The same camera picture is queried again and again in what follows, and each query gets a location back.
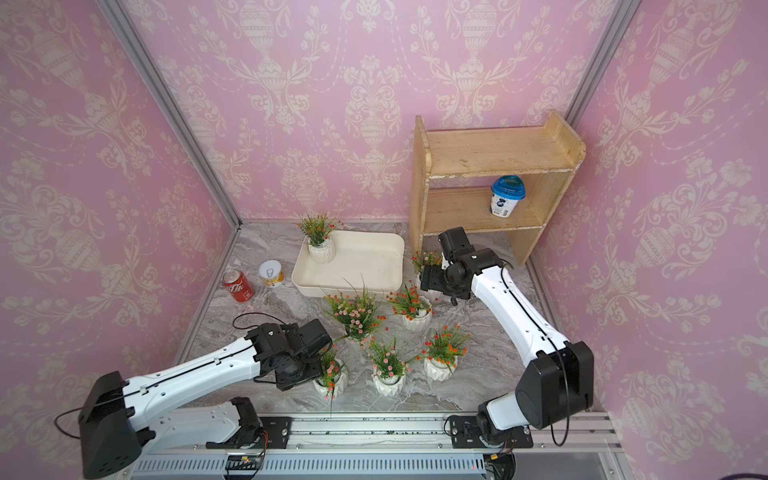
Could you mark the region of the red flower plant white pot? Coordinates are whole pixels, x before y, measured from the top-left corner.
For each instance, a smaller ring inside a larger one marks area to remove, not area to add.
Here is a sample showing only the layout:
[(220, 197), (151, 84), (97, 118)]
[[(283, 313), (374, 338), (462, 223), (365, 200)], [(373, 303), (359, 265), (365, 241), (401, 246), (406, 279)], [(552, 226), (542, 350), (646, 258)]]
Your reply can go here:
[(414, 332), (424, 330), (433, 317), (431, 302), (420, 293), (419, 287), (408, 281), (395, 292), (386, 295), (393, 314), (399, 316), (404, 326)]

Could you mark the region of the tall pink flower plant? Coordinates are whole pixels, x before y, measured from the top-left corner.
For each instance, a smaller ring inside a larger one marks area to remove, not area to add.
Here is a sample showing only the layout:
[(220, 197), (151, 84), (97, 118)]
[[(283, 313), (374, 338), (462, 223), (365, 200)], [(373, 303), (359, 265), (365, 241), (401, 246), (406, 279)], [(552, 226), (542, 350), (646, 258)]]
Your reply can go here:
[(328, 292), (323, 297), (324, 312), (343, 328), (344, 334), (340, 340), (365, 345), (384, 326), (387, 317), (381, 310), (378, 297), (366, 285), (351, 288), (351, 293), (340, 290)]

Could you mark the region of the orange flower plant white pot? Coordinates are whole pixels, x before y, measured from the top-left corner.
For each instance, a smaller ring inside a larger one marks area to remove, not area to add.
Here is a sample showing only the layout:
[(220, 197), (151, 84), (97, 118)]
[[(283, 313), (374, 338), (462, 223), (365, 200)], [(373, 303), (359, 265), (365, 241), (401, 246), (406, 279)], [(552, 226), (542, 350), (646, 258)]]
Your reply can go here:
[(343, 223), (327, 213), (307, 214), (299, 218), (297, 226), (308, 241), (308, 251), (312, 260), (318, 264), (330, 263), (336, 256), (336, 249), (331, 233)]

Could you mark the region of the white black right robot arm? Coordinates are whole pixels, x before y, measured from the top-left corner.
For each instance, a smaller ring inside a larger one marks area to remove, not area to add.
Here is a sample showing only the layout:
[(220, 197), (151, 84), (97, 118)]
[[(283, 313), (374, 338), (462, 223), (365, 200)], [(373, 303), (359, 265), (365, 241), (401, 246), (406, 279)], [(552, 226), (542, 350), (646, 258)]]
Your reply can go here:
[(512, 279), (511, 264), (489, 249), (423, 268), (420, 285), (452, 300), (475, 297), (494, 315), (525, 370), (516, 387), (478, 406), (480, 435), (491, 445), (532, 427), (552, 429), (594, 405), (594, 353), (554, 328)]

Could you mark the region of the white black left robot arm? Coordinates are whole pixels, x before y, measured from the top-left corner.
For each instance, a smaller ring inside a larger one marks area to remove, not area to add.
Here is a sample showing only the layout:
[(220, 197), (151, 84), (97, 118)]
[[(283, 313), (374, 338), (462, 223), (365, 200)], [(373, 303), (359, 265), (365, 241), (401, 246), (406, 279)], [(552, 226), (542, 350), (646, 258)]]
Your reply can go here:
[(299, 326), (266, 323), (229, 345), (175, 367), (125, 379), (117, 372), (98, 378), (78, 415), (82, 475), (101, 479), (128, 467), (144, 449), (180, 445), (212, 449), (266, 447), (269, 433), (245, 397), (229, 401), (234, 419), (216, 412), (184, 419), (188, 403), (231, 384), (274, 374), (280, 391), (318, 379), (322, 354), (332, 340), (317, 319)]

